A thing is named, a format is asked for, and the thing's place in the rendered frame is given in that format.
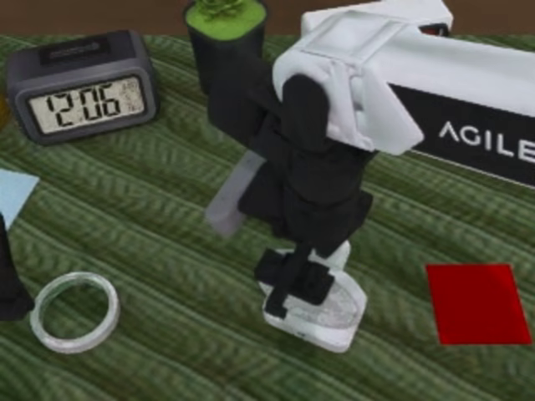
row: black pot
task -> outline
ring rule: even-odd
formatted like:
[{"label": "black pot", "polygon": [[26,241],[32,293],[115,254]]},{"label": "black pot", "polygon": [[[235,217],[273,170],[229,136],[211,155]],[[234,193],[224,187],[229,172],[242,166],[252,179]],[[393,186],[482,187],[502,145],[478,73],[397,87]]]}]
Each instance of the black pot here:
[{"label": "black pot", "polygon": [[264,44],[265,23],[268,17],[268,8],[262,0],[257,0],[266,9],[264,19],[248,33],[240,38],[232,40],[217,40],[206,36],[204,33],[188,25],[186,21],[187,11],[195,5],[195,1],[190,1],[184,8],[182,17],[187,26],[190,36],[191,46],[195,64],[199,74],[199,84],[205,95],[210,93],[211,83],[218,69],[224,66],[229,60],[236,58],[240,53],[253,54],[262,57]]}]

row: red paper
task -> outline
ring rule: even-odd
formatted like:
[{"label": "red paper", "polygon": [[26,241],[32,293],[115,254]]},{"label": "red paper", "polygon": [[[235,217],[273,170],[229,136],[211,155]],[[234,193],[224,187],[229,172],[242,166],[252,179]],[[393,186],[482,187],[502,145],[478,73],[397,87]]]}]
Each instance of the red paper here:
[{"label": "red paper", "polygon": [[509,265],[427,265],[443,345],[531,344]]}]

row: green tablecloth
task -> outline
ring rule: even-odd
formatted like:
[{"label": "green tablecloth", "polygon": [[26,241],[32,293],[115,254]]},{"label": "green tablecloth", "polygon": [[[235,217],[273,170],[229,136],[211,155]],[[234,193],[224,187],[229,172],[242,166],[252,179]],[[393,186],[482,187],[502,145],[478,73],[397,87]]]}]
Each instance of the green tablecloth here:
[{"label": "green tablecloth", "polygon": [[[0,59],[51,40],[0,37]],[[535,47],[532,38],[486,40]],[[163,98],[156,122],[50,148],[14,124],[0,134],[0,168],[41,177],[11,230],[31,293],[66,272],[96,272],[123,307],[112,337],[74,356],[43,347],[28,321],[1,323],[1,400],[535,399],[532,347],[438,345],[424,270],[512,263],[533,329],[531,190],[422,156],[380,155],[364,183],[374,208],[348,267],[368,293],[367,313],[345,355],[314,348],[262,319],[252,269],[280,245],[267,227],[248,221],[223,241],[204,223],[243,149],[208,128],[188,41],[147,41]],[[292,41],[269,38],[267,56]],[[106,308],[86,290],[54,306],[47,321],[58,335],[91,329]]]}]

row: clock display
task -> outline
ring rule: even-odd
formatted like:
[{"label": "clock display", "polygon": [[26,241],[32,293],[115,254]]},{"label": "clock display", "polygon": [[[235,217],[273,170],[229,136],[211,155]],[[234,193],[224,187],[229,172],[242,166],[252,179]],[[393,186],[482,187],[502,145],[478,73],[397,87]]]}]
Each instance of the clock display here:
[{"label": "clock display", "polygon": [[30,99],[29,105],[44,135],[145,111],[140,81],[136,77],[39,96]]}]

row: digital alarm clock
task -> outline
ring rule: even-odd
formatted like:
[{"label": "digital alarm clock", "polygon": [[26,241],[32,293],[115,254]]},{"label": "digital alarm clock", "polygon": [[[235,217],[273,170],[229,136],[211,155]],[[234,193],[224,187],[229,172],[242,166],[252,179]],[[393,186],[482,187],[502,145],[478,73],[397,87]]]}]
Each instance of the digital alarm clock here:
[{"label": "digital alarm clock", "polygon": [[6,70],[13,115],[41,145],[143,124],[159,109],[148,51],[130,30],[23,49]]}]

